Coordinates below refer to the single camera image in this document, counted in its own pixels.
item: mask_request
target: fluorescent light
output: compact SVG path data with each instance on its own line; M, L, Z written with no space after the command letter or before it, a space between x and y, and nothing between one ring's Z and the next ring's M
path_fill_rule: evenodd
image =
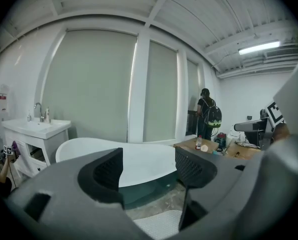
M248 53L252 53L252 52L256 52L256 51L261 51L261 50L265 50L265 49L276 48L276 47L279 47L279 46L280 46L279 41L268 42L268 43L252 46L252 47L249 47L249 48L241 49L241 50L239 50L239 54L244 55L244 54L248 54Z

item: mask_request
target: chrome faucet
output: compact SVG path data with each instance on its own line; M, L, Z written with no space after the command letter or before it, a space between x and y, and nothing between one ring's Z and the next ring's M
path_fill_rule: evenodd
M37 105L40 106L40 122L43 122L44 119L46 118L46 112L44 112L44 116L43 116L43 113L41 111L41 104L39 102L37 102L35 105L34 105L34 109L36 109Z

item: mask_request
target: white mat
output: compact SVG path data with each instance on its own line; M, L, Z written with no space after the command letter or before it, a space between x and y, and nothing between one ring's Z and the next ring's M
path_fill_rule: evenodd
M181 210L168 210L151 217L136 219L133 222L153 239L161 240L179 232L181 214Z

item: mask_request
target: white sink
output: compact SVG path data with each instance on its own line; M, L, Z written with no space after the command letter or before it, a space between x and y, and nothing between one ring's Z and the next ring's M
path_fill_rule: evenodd
M28 122L26 118L22 118L3 121L2 126L21 134L46 140L71 127L71 121L52 119L50 123L46 123L40 122L39 118L33 118Z

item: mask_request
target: ceiling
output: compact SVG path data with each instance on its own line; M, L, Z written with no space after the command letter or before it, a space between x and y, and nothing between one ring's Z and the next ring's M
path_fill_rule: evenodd
M46 23L79 15L142 21L186 42L220 78L291 71L298 62L298 27L279 0L18 0L0 26L0 50ZM282 46L239 55L245 47Z

